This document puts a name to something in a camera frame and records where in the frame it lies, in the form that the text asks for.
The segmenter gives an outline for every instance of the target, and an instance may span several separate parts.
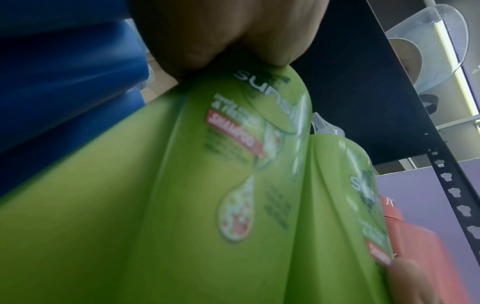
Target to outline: sunsilk logo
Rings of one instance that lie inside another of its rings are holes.
[[[276,104],[280,107],[280,109],[288,115],[288,118],[293,122],[293,125],[295,127],[298,127],[299,125],[299,120],[300,120],[300,112],[297,108],[297,106],[292,106],[287,100],[283,99],[280,96],[280,93],[271,85],[268,83],[264,82],[262,84],[257,84],[255,83],[255,80],[257,80],[257,77],[255,75],[250,74],[247,71],[237,71],[236,73],[233,74],[235,78],[240,79],[242,81],[247,81],[250,83],[252,87],[255,89],[259,90],[265,96],[268,96],[270,94],[276,95]]]

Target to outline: blue fabric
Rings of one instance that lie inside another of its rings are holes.
[[[149,76],[125,21],[0,40],[0,152]]]
[[[124,0],[1,1],[0,37],[57,31],[129,17]]]
[[[133,88],[0,154],[0,197],[72,153],[144,105]]]

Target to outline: shelf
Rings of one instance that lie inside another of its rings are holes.
[[[366,0],[331,1],[309,50],[292,66],[313,111],[341,127],[373,164],[427,154],[480,264],[480,198],[425,110]],[[452,174],[452,180],[441,177]],[[461,197],[452,192],[458,189]],[[468,206],[471,216],[457,210]]]

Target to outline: red bottle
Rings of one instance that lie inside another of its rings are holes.
[[[395,256],[416,262],[444,304],[470,304],[440,237],[430,230],[404,222],[392,199],[380,196],[380,202]]]

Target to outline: red label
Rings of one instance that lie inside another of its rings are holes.
[[[236,142],[250,150],[256,156],[263,155],[264,144],[255,136],[245,131],[239,124],[218,113],[215,110],[209,109],[206,115],[206,123],[228,137],[234,139]]]
[[[392,259],[390,259],[390,256],[383,251],[380,247],[378,247],[375,243],[373,243],[371,240],[365,238],[364,239],[366,247],[368,248],[368,251],[370,252],[370,255],[380,264],[383,266],[388,266],[390,265],[390,262]]]

